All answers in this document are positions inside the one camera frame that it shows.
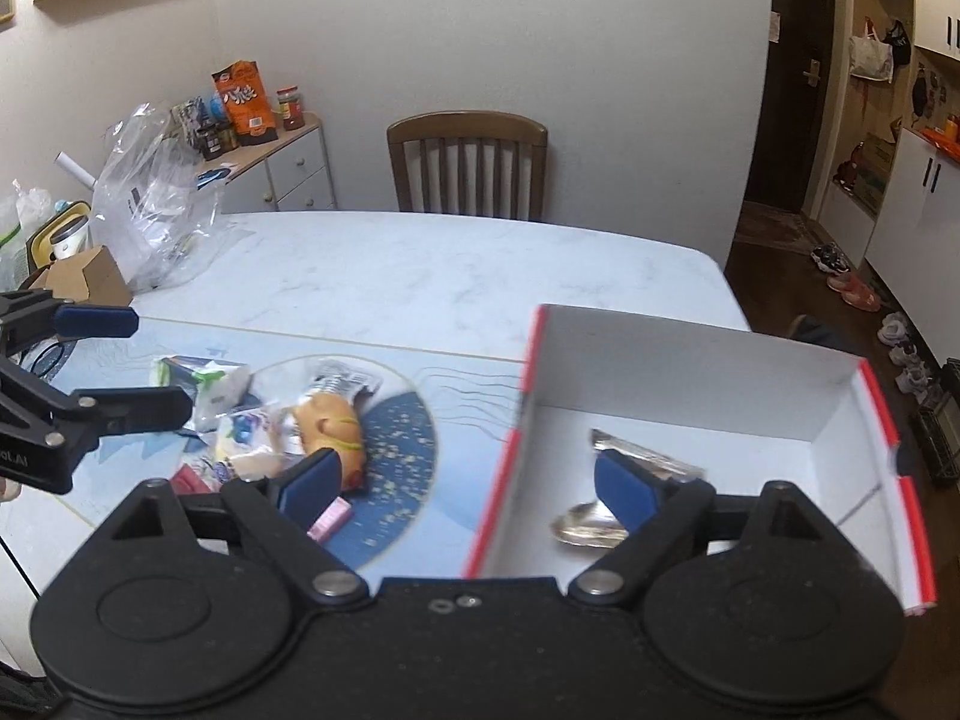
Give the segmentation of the brown cardboard box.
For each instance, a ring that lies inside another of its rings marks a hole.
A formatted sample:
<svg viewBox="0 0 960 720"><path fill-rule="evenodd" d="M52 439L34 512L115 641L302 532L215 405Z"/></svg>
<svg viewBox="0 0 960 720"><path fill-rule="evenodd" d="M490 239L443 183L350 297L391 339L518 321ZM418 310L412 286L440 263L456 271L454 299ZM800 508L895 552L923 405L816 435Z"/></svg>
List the brown cardboard box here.
<svg viewBox="0 0 960 720"><path fill-rule="evenodd" d="M133 299L121 270L105 247L56 260L37 277L34 288L50 289L56 298L76 304L127 307Z"/></svg>

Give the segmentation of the red and white cardboard box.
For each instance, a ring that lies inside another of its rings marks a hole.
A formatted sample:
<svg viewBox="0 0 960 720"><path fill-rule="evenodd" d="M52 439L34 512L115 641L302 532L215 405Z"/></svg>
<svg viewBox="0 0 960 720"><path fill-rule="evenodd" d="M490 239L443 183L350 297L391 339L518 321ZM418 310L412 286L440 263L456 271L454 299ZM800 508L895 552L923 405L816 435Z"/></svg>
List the red and white cardboard box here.
<svg viewBox="0 0 960 720"><path fill-rule="evenodd" d="M911 614L937 601L923 512L871 365L758 333L540 305L516 422L464 574L569 582L588 550L550 525L594 499L594 431L695 466L722 494L799 486Z"/></svg>

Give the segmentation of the pink binder clip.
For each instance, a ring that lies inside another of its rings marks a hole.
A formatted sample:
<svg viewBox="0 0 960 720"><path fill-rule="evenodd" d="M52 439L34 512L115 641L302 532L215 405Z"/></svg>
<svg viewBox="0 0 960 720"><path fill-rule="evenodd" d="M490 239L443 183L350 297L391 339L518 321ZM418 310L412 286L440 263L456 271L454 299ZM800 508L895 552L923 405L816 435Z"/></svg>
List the pink binder clip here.
<svg viewBox="0 0 960 720"><path fill-rule="evenodd" d="M212 494L220 489L220 483L205 463L184 463L171 476L169 483L179 496Z"/></svg>

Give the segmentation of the brown wooden chair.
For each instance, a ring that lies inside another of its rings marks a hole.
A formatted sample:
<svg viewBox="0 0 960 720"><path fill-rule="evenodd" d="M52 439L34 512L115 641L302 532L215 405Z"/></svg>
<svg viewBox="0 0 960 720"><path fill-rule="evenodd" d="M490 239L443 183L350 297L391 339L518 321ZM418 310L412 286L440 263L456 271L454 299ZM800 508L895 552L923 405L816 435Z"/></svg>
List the brown wooden chair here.
<svg viewBox="0 0 960 720"><path fill-rule="evenodd" d="M397 206L405 213L540 221L548 130L519 114L443 110L386 130Z"/></svg>

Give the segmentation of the clear plastic bag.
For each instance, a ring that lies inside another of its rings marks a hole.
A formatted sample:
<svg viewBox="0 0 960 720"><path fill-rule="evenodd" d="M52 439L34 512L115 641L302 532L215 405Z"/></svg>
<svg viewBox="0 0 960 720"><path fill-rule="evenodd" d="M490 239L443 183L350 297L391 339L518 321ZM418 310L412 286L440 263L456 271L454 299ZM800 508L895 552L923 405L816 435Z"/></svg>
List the clear plastic bag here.
<svg viewBox="0 0 960 720"><path fill-rule="evenodd" d="M223 182L199 184L200 154L151 103L110 131L93 188L91 236L135 294L181 286L212 265L229 241Z"/></svg>

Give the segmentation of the red lid jar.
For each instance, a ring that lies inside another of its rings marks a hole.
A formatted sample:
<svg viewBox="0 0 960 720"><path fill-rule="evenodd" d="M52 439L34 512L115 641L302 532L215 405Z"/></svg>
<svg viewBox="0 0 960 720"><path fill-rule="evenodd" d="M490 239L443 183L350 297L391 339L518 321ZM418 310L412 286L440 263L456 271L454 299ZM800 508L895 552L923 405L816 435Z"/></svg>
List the red lid jar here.
<svg viewBox="0 0 960 720"><path fill-rule="evenodd" d="M287 86L277 91L278 110L286 132L299 130L306 125L301 91L297 86Z"/></svg>

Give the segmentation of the white storage cabinets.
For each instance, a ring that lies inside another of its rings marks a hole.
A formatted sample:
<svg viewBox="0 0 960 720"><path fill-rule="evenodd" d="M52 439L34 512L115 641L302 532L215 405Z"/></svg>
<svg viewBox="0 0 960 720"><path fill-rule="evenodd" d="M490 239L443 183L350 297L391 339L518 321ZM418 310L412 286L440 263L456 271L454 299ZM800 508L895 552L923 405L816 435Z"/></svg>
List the white storage cabinets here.
<svg viewBox="0 0 960 720"><path fill-rule="evenodd" d="M934 359L958 353L958 0L835 0L822 153L807 208L867 265ZM851 71L853 37L904 29L886 82Z"/></svg>

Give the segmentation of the white drawer cabinet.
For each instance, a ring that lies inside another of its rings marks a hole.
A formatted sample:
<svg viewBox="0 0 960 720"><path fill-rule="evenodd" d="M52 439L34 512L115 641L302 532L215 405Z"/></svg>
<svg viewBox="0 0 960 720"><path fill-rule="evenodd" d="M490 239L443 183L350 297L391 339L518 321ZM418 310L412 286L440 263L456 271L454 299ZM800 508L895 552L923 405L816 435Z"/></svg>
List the white drawer cabinet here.
<svg viewBox="0 0 960 720"><path fill-rule="evenodd" d="M221 195L223 215L337 208L324 128L312 112L304 115L301 128L280 130L274 142L240 146L202 167L215 169L228 171Z"/></svg>

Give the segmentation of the silver foil packet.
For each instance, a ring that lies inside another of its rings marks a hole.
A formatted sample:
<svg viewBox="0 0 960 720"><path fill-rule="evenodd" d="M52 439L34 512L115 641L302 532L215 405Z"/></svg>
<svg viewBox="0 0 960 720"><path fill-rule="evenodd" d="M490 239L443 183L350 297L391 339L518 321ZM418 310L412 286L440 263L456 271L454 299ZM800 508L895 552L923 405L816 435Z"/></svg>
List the silver foil packet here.
<svg viewBox="0 0 960 720"><path fill-rule="evenodd" d="M342 398L348 405L355 406L359 398L377 394L381 383L381 377L373 372L364 371L338 359L321 359L314 366L311 382L299 401L306 403L317 395L334 395Z"/></svg>

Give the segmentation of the pink sticky note pad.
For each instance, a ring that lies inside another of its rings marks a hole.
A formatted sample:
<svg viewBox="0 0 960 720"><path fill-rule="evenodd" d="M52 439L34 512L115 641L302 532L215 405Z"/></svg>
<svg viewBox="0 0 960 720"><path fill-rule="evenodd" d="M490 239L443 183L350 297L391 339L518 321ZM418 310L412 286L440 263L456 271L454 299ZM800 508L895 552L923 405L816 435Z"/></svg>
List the pink sticky note pad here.
<svg viewBox="0 0 960 720"><path fill-rule="evenodd" d="M336 497L316 522L309 527L308 536L314 543L322 544L334 536L352 516L352 506L347 499Z"/></svg>

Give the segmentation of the blue patterned table mat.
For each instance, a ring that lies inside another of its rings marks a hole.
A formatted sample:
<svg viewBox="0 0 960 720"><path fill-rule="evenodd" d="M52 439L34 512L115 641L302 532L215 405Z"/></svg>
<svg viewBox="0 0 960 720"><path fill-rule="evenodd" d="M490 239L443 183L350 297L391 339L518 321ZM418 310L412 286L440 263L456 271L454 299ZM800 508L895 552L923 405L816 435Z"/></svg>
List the blue patterned table mat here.
<svg viewBox="0 0 960 720"><path fill-rule="evenodd" d="M357 377L368 387L345 397L361 424L364 476L327 548L370 583L464 570L519 403L519 362L147 320L130 340L78 344L52 382L65 392L142 387L172 356L247 367L244 398L210 433L103 440L70 494L28 489L3 505L3 541L36 587L144 479L190 468L220 481L239 452L267 445L286 463L301 460L296 408L324 383L348 388Z"/></svg>

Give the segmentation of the blueberry snack bag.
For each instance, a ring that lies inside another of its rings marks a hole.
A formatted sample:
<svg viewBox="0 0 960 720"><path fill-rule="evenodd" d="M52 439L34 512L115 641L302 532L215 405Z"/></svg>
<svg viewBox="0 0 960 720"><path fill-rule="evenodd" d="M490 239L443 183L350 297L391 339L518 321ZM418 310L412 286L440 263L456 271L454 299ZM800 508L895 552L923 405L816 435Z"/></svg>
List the blueberry snack bag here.
<svg viewBox="0 0 960 720"><path fill-rule="evenodd" d="M213 470L223 483L235 478L274 478L302 459L295 418L286 406L247 406L220 419Z"/></svg>

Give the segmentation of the silver candy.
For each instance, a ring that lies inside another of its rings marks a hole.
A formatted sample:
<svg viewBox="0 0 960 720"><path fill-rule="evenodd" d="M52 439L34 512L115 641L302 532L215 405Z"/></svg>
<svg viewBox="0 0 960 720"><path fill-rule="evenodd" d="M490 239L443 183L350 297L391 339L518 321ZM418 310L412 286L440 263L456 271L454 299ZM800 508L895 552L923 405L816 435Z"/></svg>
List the silver candy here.
<svg viewBox="0 0 960 720"><path fill-rule="evenodd" d="M628 538L626 528L600 500L576 504L550 523L553 538L566 546L613 550Z"/></svg>

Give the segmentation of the tissue pack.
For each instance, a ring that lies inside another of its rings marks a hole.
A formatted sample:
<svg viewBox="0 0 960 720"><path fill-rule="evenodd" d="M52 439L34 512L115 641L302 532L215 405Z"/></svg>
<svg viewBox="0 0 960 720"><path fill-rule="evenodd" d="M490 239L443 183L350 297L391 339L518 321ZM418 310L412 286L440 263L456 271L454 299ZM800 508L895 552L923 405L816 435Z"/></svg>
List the tissue pack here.
<svg viewBox="0 0 960 720"><path fill-rule="evenodd" d="M153 364L151 382L179 387L192 401L192 416L184 429L203 434L215 431L220 419L241 405L249 390L251 367L223 359L172 355Z"/></svg>

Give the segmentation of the yellow plush toy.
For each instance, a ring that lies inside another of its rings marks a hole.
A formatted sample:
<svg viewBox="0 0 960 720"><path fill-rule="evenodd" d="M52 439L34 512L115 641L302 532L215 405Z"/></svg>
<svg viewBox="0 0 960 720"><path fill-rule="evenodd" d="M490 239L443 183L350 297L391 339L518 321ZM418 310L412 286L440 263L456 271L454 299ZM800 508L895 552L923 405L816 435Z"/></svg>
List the yellow plush toy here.
<svg viewBox="0 0 960 720"><path fill-rule="evenodd" d="M366 452L353 405L342 395L317 392L295 406L293 416L304 453L334 450L342 466L342 491L349 493L361 488Z"/></svg>

